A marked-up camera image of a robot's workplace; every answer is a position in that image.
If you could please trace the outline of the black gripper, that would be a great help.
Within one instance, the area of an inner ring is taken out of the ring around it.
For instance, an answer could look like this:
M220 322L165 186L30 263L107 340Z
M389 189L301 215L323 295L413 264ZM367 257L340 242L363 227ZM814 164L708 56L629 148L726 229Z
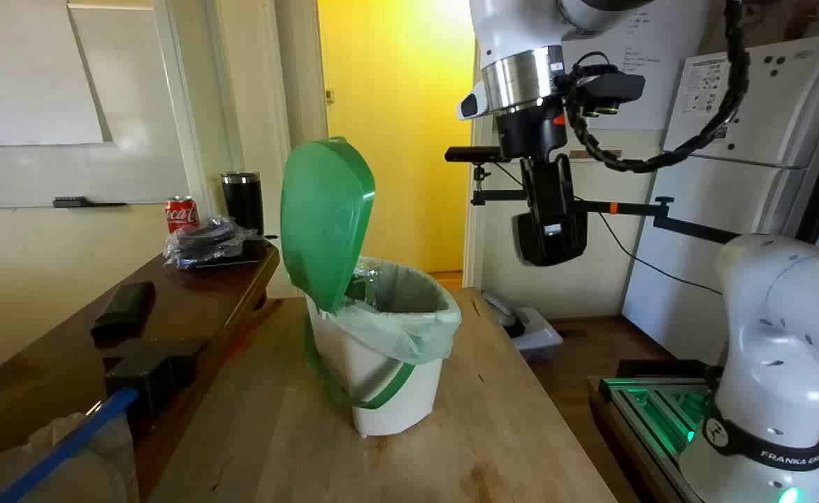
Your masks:
M560 264L586 246L586 213L572 195L571 158L526 158L529 210L512 218L515 249L526 264Z

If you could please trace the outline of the robot base controller green light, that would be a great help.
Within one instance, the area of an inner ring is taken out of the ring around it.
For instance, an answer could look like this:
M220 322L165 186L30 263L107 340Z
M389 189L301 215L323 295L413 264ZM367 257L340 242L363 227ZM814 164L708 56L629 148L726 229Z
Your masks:
M683 503L819 503L819 442L783 447L726 421L702 376L606 376L599 398L625 449Z

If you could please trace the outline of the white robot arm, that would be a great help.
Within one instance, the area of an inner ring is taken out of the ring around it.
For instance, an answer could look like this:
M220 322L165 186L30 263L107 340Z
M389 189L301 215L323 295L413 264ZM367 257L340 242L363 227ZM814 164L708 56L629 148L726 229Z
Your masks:
M488 115L499 154L523 164L529 210L515 218L518 255L560 264L586 249L589 204L572 195L576 140L611 171L653 172L709 144L750 90L741 0L724 0L726 93L683 144L648 158L600 148L586 116L643 93L611 65L571 65L565 44L600 34L646 0L470 0L479 80L466 116ZM779 235L737 235L719 255L726 361L713 404L678 471L705 503L819 503L819 249Z

